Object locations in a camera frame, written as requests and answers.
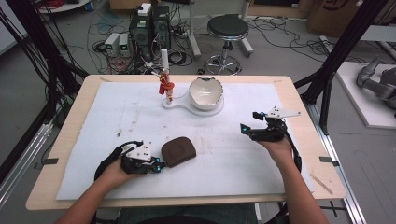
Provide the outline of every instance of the person's left hand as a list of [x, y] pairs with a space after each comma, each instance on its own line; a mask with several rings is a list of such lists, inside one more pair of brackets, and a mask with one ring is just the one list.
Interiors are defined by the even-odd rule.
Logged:
[[130, 179], [139, 177], [142, 175], [131, 174], [127, 175], [121, 169], [121, 159], [117, 159], [113, 161], [107, 168], [103, 171], [103, 173], [99, 176], [96, 181], [100, 181], [105, 184], [109, 190], [115, 189]]

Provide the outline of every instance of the human hand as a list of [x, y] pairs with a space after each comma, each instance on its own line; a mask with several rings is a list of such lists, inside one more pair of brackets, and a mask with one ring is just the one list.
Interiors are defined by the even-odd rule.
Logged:
[[286, 137], [284, 137], [280, 142], [259, 141], [257, 143], [268, 150], [271, 158], [275, 161], [276, 166], [279, 169], [282, 169], [286, 165], [294, 164], [291, 145]]
[[137, 178], [139, 174], [127, 175], [121, 168], [121, 159], [113, 161], [103, 173], [99, 176], [96, 182], [100, 182], [108, 190], [115, 189], [130, 179]]

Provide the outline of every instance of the brown sponge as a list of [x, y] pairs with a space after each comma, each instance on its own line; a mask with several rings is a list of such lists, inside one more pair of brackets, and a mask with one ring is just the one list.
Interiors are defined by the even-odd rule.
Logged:
[[171, 168], [197, 156], [194, 145], [187, 137], [175, 138], [165, 143], [161, 152], [163, 160]]

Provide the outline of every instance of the human arm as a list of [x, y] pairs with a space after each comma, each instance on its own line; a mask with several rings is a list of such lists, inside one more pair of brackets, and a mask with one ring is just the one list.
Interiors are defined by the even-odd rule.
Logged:
[[120, 159], [114, 161], [56, 223], [90, 223], [99, 204], [111, 190], [138, 176], [127, 175], [120, 168]]
[[294, 164], [289, 141], [258, 143], [267, 148], [282, 175], [290, 223], [329, 223]]

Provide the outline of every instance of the cardboard box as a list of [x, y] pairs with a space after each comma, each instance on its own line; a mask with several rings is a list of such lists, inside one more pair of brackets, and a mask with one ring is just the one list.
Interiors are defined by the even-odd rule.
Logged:
[[315, 1], [306, 21], [307, 31], [317, 35], [340, 37], [358, 9], [356, 1]]
[[110, 0], [111, 9], [133, 9], [134, 7], [142, 6], [143, 3], [151, 3], [150, 0]]

